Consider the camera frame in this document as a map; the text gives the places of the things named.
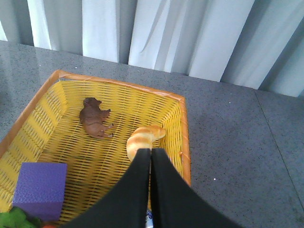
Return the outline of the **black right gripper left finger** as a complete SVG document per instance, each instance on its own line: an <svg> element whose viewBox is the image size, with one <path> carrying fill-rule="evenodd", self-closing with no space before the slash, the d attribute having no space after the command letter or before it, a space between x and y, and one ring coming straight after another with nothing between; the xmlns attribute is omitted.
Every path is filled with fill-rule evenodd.
<svg viewBox="0 0 304 228"><path fill-rule="evenodd" d="M140 149L115 186L96 204L61 228L144 228L151 150Z"/></svg>

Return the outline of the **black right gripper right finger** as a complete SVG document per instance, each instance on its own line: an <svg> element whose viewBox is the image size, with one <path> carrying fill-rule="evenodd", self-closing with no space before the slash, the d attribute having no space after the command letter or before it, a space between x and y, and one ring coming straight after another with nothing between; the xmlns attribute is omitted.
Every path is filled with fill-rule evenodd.
<svg viewBox="0 0 304 228"><path fill-rule="evenodd" d="M155 228L240 228L204 201L180 176L164 149L152 149L151 207Z"/></svg>

